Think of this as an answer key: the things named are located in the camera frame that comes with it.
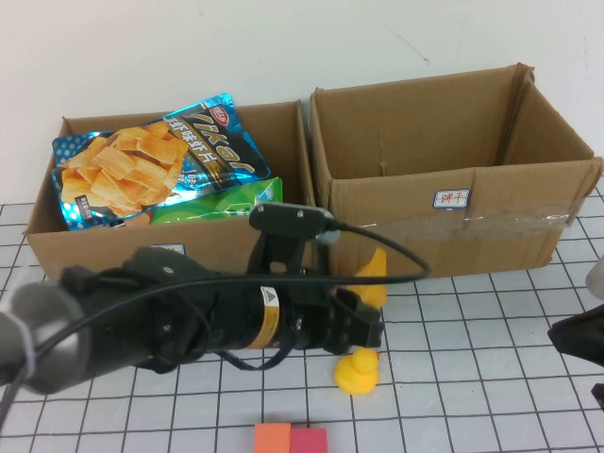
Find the rubber duck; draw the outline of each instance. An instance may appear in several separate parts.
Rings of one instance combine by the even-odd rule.
[[[377,248],[373,258],[356,274],[357,277],[382,277],[386,275],[386,251]],[[387,293],[383,285],[348,286],[358,294],[363,303],[376,310],[386,304]],[[338,387],[348,394],[368,394],[379,381],[379,354],[373,349],[362,347],[351,355],[340,359],[335,371]]]
[[[336,367],[338,387],[347,394],[368,394],[379,381],[379,354],[373,349],[362,347],[343,357]]]

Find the warning sticker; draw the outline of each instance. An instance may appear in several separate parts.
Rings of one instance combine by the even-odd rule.
[[[279,296],[277,290],[271,286],[260,286],[262,301],[264,302],[264,319],[256,339],[248,349],[262,349],[268,346],[279,326]]]
[[[262,291],[262,297],[264,298],[264,307],[279,306],[279,297],[277,296],[277,291],[275,291],[275,288],[270,286],[260,286],[260,290]]]

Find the red block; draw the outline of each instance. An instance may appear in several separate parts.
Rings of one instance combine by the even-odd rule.
[[[327,453],[325,428],[292,429],[291,453]]]
[[[292,425],[259,423],[254,431],[254,453],[290,453]]]

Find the open cardboard box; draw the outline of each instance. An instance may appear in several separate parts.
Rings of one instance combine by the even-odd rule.
[[[317,90],[310,117],[319,205],[405,243],[434,277],[548,264],[602,174],[522,64]],[[354,273],[375,246],[344,235],[331,273]],[[388,267],[416,271],[394,253]]]
[[[240,107],[237,112],[243,127],[266,159],[272,175],[283,179],[284,201],[314,206],[299,101]],[[139,126],[163,114],[65,118],[59,135]],[[137,248],[148,245],[184,249],[188,257],[211,270],[245,270],[259,237],[258,231],[249,226],[247,217],[67,231],[50,176],[54,167],[54,160],[51,159],[26,232],[42,268],[51,278],[59,278],[65,267],[73,265],[85,266],[93,271],[120,266]],[[309,247],[305,264],[311,266],[312,263],[313,253]]]

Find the chip bag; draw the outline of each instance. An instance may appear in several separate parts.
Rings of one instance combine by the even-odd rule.
[[[270,176],[229,94],[139,127],[53,141],[52,177],[69,229],[112,227]]]
[[[176,206],[158,208],[150,213],[151,224],[189,222],[191,220],[226,219],[249,215],[258,203],[283,201],[279,177],[256,181],[224,192],[208,195]]]

